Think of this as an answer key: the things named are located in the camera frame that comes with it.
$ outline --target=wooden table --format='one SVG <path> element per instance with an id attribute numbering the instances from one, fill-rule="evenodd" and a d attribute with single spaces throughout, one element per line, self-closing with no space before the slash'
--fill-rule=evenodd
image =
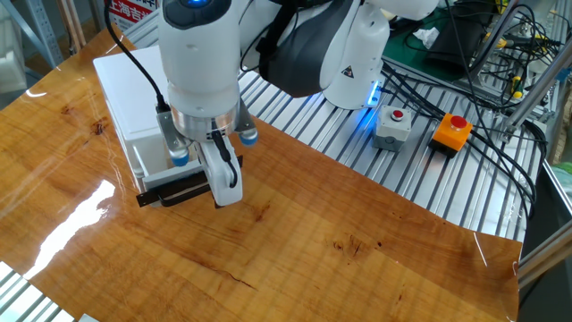
<path id="1" fill-rule="evenodd" d="M 0 260 L 75 318 L 507 321 L 520 243 L 474 233 L 269 125 L 244 200 L 139 208 L 92 60 L 0 113 Z"/>

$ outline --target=machine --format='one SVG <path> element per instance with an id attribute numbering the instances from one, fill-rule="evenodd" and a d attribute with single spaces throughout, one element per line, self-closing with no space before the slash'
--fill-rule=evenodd
<path id="1" fill-rule="evenodd" d="M 164 0 L 159 48 L 168 106 L 157 121 L 172 162 L 198 153 L 219 206 L 242 199 L 240 165 L 228 139 L 252 145 L 257 129 L 238 74 L 258 72 L 293 97 L 323 92 L 332 104 L 372 103 L 390 29 L 382 8 L 420 20 L 438 0 Z"/>

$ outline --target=emergency stop button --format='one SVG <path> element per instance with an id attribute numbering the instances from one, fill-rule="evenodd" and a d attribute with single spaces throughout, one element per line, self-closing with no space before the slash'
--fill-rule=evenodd
<path id="1" fill-rule="evenodd" d="M 461 131 L 467 127 L 467 120 L 462 116 L 455 115 L 450 118 L 450 127 L 455 131 Z"/>
<path id="2" fill-rule="evenodd" d="M 401 122 L 403 120 L 403 112 L 400 110 L 395 110 L 391 113 L 391 119 L 395 122 Z"/>

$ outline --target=blue light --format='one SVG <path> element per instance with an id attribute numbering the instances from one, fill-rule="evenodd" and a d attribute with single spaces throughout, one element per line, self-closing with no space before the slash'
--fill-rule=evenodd
<path id="1" fill-rule="evenodd" d="M 369 94 L 369 99 L 367 100 L 367 104 L 369 106 L 377 106 L 377 102 L 374 103 L 374 97 L 378 86 L 379 86 L 379 81 L 376 81 L 374 87 L 372 88 L 371 93 Z"/>

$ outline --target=red sign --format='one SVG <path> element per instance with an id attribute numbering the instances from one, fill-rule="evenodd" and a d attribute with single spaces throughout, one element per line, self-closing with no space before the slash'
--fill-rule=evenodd
<path id="1" fill-rule="evenodd" d="M 112 3 L 109 6 L 109 12 L 115 14 L 118 17 L 121 17 L 127 21 L 131 22 L 138 22 L 141 19 L 145 18 L 148 14 L 152 13 L 153 11 L 147 9 L 141 5 L 134 4 L 132 1 L 138 0 L 111 0 Z"/>

